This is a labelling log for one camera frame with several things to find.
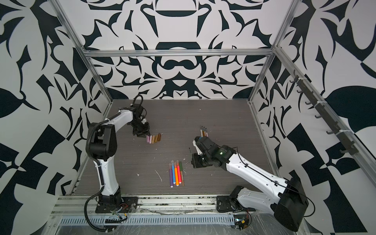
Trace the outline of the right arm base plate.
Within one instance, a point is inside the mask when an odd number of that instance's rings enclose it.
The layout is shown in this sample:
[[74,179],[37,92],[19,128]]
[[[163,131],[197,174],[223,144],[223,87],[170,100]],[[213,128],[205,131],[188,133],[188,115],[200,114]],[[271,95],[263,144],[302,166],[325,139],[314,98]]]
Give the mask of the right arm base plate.
[[256,211],[255,208],[246,208],[242,206],[236,198],[233,198],[231,196],[217,196],[216,197],[216,210],[219,213]]

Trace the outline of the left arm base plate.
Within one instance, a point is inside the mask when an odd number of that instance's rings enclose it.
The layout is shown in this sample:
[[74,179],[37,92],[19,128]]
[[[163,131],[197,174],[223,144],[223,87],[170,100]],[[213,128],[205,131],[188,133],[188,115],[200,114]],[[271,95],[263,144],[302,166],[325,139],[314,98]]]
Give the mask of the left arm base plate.
[[138,206],[138,197],[114,197],[99,196],[95,213],[111,213],[119,211],[119,213],[128,213],[134,211]]

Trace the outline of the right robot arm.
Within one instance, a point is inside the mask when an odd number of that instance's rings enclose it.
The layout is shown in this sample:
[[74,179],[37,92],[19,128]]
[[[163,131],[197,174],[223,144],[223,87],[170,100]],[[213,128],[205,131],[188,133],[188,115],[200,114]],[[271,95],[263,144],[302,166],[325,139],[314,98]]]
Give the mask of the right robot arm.
[[278,177],[245,159],[238,150],[219,146],[208,137],[195,137],[197,152],[192,156],[194,168],[220,167],[259,189],[255,195],[245,187],[233,190],[235,200],[244,208],[269,213],[285,228],[297,232],[309,206],[299,179]]

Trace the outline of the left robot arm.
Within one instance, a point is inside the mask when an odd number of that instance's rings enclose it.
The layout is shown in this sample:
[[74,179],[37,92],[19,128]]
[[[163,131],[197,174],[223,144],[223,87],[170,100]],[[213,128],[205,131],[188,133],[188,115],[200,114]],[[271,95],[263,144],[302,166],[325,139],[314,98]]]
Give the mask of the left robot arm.
[[116,179],[114,158],[118,148],[117,132],[125,125],[132,126],[132,135],[145,138],[150,135],[146,120],[147,111],[142,107],[125,107],[102,122],[89,126],[85,146],[88,157],[94,162],[99,178],[99,202],[121,204],[120,186]]

